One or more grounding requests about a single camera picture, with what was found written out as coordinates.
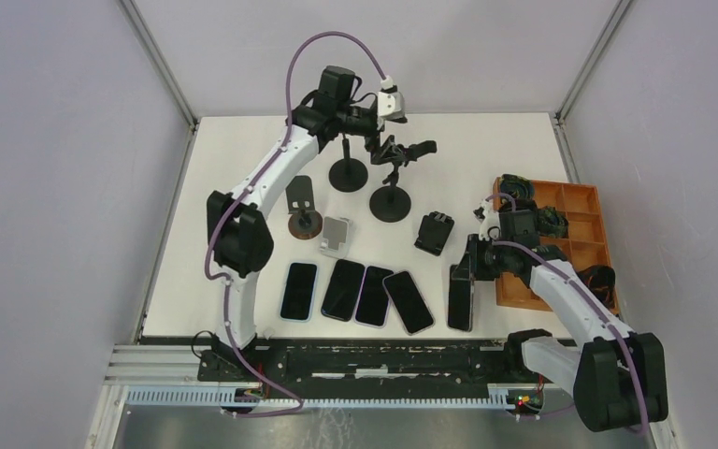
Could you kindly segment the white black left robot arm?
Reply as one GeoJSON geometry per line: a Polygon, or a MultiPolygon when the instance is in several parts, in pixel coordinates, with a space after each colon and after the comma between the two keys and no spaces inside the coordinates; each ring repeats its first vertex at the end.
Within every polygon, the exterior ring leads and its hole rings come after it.
{"type": "Polygon", "coordinates": [[[214,191],[206,200],[204,273],[208,280],[224,283],[218,334],[232,347],[223,353],[220,367],[234,381],[249,379],[256,369],[256,356],[245,347],[256,337],[259,273],[274,250],[266,219],[283,190],[340,135],[363,138],[366,149],[376,154],[385,125],[406,120],[405,100],[396,82],[384,72],[379,76],[375,103],[363,108],[353,100],[355,73],[327,66],[318,87],[304,101],[285,99],[280,137],[254,170],[232,190],[214,191]]]}

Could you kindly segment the wooden-base black plate stand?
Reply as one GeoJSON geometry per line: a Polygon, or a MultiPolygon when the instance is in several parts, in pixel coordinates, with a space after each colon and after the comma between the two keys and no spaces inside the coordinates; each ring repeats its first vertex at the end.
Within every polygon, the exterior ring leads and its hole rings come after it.
{"type": "Polygon", "coordinates": [[[296,239],[316,238],[323,230],[323,217],[314,205],[314,191],[309,176],[294,176],[285,189],[289,213],[288,230],[296,239]]]}

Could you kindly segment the phone with purple case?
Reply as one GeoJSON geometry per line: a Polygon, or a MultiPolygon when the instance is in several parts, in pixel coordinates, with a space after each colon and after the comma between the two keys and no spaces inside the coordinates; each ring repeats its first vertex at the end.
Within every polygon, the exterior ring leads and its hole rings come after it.
{"type": "Polygon", "coordinates": [[[370,266],[366,268],[358,297],[354,321],[374,327],[383,327],[389,311],[389,298],[383,280],[394,272],[388,268],[370,266]]]}

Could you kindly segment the phone with light blue case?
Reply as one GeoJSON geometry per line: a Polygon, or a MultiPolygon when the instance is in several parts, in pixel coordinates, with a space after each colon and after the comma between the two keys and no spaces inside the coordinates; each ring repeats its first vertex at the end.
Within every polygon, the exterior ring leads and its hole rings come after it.
{"type": "Polygon", "coordinates": [[[314,299],[318,267],[312,263],[293,262],[288,269],[280,304],[280,318],[307,321],[314,299]]]}

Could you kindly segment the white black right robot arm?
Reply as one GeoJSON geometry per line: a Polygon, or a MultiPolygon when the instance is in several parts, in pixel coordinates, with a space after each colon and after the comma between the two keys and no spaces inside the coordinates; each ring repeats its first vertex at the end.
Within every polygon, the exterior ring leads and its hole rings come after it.
{"type": "Polygon", "coordinates": [[[610,312],[582,282],[555,245],[543,245],[537,214],[508,204],[498,213],[493,239],[492,203],[475,209],[478,232],[468,235],[452,279],[474,284],[509,273],[551,308],[575,342],[563,345],[543,329],[509,334],[505,374],[525,382],[540,374],[570,394],[584,425],[599,432],[668,418],[665,351],[653,333],[638,333],[610,312]]]}

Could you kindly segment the silver folding phone stand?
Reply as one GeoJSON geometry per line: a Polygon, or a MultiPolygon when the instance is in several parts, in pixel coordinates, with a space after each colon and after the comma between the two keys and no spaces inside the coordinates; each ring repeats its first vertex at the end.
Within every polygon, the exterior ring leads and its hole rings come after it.
{"type": "Polygon", "coordinates": [[[353,222],[346,217],[323,218],[320,253],[335,259],[345,259],[349,252],[353,222]]]}

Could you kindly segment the phone with white case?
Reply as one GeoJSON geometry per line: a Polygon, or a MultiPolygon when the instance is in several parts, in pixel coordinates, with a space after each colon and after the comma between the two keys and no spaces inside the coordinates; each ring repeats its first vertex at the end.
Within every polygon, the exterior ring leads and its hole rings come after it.
{"type": "Polygon", "coordinates": [[[321,306],[321,314],[341,322],[352,319],[366,267],[358,262],[340,259],[332,270],[321,306]]]}

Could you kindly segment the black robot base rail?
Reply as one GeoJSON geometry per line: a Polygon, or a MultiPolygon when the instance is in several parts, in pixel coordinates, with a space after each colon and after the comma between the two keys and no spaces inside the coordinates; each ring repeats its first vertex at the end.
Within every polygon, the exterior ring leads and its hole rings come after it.
{"type": "Polygon", "coordinates": [[[474,399],[491,384],[543,378],[505,340],[254,339],[240,353],[209,331],[190,340],[200,382],[236,382],[251,399],[474,399]]]}

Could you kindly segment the black folding phone stand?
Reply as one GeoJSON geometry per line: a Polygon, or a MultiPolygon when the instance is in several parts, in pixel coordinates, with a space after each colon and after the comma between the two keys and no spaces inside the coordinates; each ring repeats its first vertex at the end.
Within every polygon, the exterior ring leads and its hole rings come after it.
{"type": "Polygon", "coordinates": [[[441,256],[453,226],[454,219],[443,212],[432,211],[424,215],[414,247],[434,256],[441,256]]]}

